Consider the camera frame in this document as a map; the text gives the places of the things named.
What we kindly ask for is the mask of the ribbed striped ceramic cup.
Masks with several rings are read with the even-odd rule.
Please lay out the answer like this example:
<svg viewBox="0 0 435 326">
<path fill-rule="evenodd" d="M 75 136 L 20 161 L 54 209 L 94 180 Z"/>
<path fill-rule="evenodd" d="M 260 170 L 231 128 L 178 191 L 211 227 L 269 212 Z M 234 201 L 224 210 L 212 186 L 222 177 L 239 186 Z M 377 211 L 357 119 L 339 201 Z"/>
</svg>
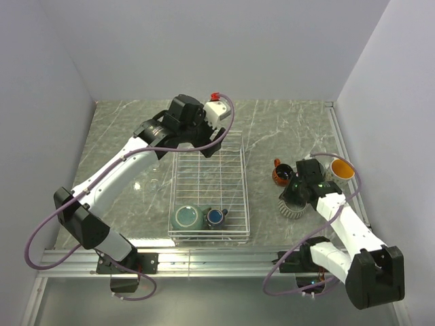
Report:
<svg viewBox="0 0 435 326">
<path fill-rule="evenodd" d="M 288 219 L 299 219 L 304 215 L 307 206 L 292 204 L 284 200 L 279 200 L 278 209 L 279 212 Z"/>
</svg>

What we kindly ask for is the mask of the orange ceramic mug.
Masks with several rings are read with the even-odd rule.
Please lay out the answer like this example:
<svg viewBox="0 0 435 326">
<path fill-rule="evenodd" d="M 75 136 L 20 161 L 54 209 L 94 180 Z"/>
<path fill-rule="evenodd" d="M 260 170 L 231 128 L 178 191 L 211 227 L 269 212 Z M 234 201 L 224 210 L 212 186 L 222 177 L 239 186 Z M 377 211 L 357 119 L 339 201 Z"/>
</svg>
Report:
<svg viewBox="0 0 435 326">
<path fill-rule="evenodd" d="M 276 185 L 286 187 L 294 174 L 293 168 L 281 162 L 279 158 L 274 159 L 274 169 L 272 172 L 272 179 Z"/>
</svg>

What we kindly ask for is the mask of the floral white ceramic mug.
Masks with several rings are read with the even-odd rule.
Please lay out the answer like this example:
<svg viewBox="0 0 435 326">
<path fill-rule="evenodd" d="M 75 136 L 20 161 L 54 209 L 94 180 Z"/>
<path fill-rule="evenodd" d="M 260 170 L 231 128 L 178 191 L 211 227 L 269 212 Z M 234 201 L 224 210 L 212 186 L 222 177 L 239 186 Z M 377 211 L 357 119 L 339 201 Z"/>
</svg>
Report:
<svg viewBox="0 0 435 326">
<path fill-rule="evenodd" d="M 355 176 L 355 173 L 342 159 L 335 158 L 329 165 L 327 165 L 324 172 L 324 179 L 326 181 L 335 182 L 340 188 L 347 186 L 349 181 Z"/>
</svg>

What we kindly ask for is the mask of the small dark blue mug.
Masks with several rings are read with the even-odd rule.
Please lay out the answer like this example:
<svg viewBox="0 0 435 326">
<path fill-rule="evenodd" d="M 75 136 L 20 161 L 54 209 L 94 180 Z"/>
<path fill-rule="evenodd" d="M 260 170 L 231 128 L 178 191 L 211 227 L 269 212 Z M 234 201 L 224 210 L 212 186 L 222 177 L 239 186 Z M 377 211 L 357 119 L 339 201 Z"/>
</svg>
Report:
<svg viewBox="0 0 435 326">
<path fill-rule="evenodd" d="M 227 209 L 211 209 L 206 215 L 206 222 L 210 230 L 222 230 L 225 226 Z"/>
</svg>

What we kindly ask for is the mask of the teal glazed ceramic mug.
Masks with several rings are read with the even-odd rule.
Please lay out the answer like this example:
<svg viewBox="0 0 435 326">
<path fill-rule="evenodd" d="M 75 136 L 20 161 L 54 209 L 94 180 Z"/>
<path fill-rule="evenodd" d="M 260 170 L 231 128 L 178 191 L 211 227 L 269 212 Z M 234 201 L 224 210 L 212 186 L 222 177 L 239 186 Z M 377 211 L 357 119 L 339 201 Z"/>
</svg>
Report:
<svg viewBox="0 0 435 326">
<path fill-rule="evenodd" d="M 175 231 L 202 230 L 205 225 L 205 215 L 209 208 L 203 208 L 193 204 L 181 205 L 173 211 L 170 224 Z"/>
</svg>

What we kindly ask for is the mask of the pale blue ceramic mug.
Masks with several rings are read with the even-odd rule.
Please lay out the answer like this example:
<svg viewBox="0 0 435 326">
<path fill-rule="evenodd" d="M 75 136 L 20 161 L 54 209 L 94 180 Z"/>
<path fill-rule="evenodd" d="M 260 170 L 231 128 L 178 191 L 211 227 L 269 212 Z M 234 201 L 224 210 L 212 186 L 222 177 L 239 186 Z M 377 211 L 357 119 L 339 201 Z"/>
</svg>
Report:
<svg viewBox="0 0 435 326">
<path fill-rule="evenodd" d="M 316 156 L 316 159 L 321 164 L 321 171 L 323 177 L 326 177 L 333 159 L 330 156 Z"/>
</svg>

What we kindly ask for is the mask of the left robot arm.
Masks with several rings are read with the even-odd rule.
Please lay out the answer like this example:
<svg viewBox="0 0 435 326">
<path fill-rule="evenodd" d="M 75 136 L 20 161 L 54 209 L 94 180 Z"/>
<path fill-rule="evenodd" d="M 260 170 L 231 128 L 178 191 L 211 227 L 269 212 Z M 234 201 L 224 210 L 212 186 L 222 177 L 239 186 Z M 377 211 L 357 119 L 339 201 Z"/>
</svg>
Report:
<svg viewBox="0 0 435 326">
<path fill-rule="evenodd" d="M 60 224 L 85 249 L 94 249 L 122 273 L 136 270 L 137 249 L 101 216 L 120 192 L 138 174 L 169 152 L 187 144 L 206 158 L 217 152 L 229 129 L 222 120 L 234 119 L 234 105 L 223 94 L 211 95 L 206 103 L 180 94 L 169 108 L 142 122 L 122 149 L 93 176 L 72 190 L 63 187 L 54 194 Z"/>
</svg>

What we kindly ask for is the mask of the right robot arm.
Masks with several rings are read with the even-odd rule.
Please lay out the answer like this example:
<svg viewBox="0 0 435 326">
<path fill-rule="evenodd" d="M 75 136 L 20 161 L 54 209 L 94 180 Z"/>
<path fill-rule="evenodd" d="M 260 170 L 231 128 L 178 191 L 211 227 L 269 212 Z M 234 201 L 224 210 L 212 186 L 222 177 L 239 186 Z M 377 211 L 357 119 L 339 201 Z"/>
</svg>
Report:
<svg viewBox="0 0 435 326">
<path fill-rule="evenodd" d="M 396 247 L 377 238 L 349 206 L 341 188 L 324 179 L 315 158 L 300 160 L 280 198 L 313 209 L 326 220 L 345 247 L 337 249 L 325 237 L 304 240 L 297 254 L 290 254 L 294 272 L 325 269 L 344 283 L 351 303 L 358 309 L 404 299 L 404 256 Z"/>
</svg>

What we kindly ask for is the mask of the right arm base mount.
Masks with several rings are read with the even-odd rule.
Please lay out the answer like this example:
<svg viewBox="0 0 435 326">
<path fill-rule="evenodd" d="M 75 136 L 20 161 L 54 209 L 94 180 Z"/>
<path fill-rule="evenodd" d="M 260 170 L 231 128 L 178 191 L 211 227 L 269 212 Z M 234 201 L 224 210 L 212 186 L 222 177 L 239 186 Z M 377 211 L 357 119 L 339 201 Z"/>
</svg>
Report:
<svg viewBox="0 0 435 326">
<path fill-rule="evenodd" d="M 299 288 L 316 285 L 328 278 L 323 267 L 308 262 L 299 251 L 294 251 L 280 264 L 279 272 L 281 274 L 295 274 L 296 284 Z M 304 290 L 302 293 L 304 295 L 311 295 L 312 293 L 321 295 L 332 291 L 338 284 L 339 280 L 334 278 L 330 282 Z"/>
</svg>

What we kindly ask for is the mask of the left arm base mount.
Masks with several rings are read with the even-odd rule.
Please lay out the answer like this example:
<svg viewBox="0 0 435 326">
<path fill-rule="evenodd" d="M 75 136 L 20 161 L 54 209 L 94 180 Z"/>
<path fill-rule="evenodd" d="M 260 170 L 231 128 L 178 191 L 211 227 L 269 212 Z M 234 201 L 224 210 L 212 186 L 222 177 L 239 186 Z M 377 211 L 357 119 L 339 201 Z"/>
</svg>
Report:
<svg viewBox="0 0 435 326">
<path fill-rule="evenodd" d="M 141 301 L 151 298 L 156 290 L 157 283 L 151 277 L 157 273 L 157 253 L 133 252 L 123 261 L 116 261 L 108 254 L 96 251 L 99 256 L 96 273 L 98 275 L 110 275 L 110 290 L 113 296 L 125 301 Z M 143 297 L 132 297 L 140 286 L 142 280 L 150 281 L 152 288 Z"/>
</svg>

